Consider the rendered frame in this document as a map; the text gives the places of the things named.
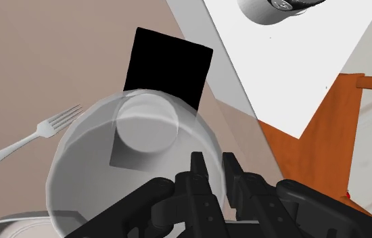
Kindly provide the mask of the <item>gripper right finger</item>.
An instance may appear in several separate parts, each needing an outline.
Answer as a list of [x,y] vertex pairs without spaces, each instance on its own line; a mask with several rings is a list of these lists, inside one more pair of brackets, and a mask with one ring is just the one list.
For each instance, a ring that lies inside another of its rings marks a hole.
[[275,186],[244,172],[234,153],[223,153],[229,205],[238,220],[256,220],[266,238],[372,238],[372,217],[302,183]]

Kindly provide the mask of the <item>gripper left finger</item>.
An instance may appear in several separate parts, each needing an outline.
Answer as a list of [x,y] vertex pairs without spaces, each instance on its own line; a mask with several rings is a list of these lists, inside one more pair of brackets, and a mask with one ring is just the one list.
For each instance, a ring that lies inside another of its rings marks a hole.
[[64,238],[129,238],[135,228],[133,238],[165,238],[181,222],[177,238],[230,238],[201,152],[175,181],[151,179]]

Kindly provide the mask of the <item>clear glass bowl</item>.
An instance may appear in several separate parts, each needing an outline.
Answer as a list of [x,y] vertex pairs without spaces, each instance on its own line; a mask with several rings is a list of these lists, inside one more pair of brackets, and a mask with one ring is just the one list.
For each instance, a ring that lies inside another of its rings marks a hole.
[[218,141],[182,99],[153,90],[116,93],[98,101],[66,131],[47,179],[47,210],[66,236],[155,177],[173,179],[204,156],[220,203],[225,176]]

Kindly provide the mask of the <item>orange wooden chair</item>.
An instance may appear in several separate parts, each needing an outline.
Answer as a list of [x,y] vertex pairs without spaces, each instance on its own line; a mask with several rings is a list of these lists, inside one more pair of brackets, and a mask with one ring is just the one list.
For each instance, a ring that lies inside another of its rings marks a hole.
[[285,178],[362,213],[366,210],[348,197],[348,181],[365,89],[372,89],[372,76],[340,74],[298,139],[260,123]]

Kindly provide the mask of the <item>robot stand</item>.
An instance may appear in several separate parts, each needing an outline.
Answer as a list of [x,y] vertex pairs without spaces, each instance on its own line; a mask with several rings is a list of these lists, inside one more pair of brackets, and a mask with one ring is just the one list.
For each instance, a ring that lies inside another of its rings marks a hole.
[[214,96],[299,138],[372,21],[372,0],[166,0],[214,51]]

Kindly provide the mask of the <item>black rectangular slab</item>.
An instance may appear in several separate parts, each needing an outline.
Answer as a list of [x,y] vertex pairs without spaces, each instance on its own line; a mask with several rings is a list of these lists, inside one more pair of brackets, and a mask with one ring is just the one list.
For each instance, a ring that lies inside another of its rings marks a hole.
[[150,171],[194,119],[212,60],[209,47],[138,27],[114,114],[110,166]]

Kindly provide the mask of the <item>white octagonal plate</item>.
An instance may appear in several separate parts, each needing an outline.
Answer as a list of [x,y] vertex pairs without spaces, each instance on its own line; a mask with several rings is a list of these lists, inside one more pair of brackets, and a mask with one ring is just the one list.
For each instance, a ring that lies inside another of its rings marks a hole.
[[0,218],[0,238],[64,238],[47,211],[22,212]]

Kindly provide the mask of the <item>silver fork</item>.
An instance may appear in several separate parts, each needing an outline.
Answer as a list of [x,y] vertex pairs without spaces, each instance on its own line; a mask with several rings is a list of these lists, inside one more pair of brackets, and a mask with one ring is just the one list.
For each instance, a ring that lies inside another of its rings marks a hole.
[[19,148],[25,146],[27,143],[30,143],[31,141],[39,137],[47,139],[53,137],[61,130],[69,126],[72,122],[74,122],[81,113],[82,107],[80,106],[80,104],[78,104],[38,123],[36,131],[33,132],[33,134],[1,149],[0,161],[5,159],[7,156],[9,156],[11,153],[15,152]]

